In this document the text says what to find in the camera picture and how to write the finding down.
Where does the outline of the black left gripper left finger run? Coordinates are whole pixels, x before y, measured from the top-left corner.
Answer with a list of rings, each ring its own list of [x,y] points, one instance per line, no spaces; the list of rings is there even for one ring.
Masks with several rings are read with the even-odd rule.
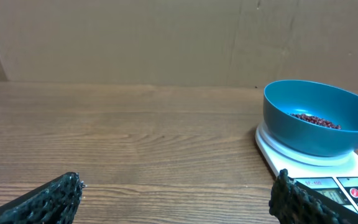
[[[76,172],[67,172],[0,206],[0,224],[72,224],[86,187]]]

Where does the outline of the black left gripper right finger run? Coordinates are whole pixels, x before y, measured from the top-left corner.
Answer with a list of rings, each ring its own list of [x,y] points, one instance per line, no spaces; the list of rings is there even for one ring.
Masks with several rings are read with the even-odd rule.
[[[269,214],[280,224],[358,224],[358,214],[288,176],[282,169],[275,179]]]

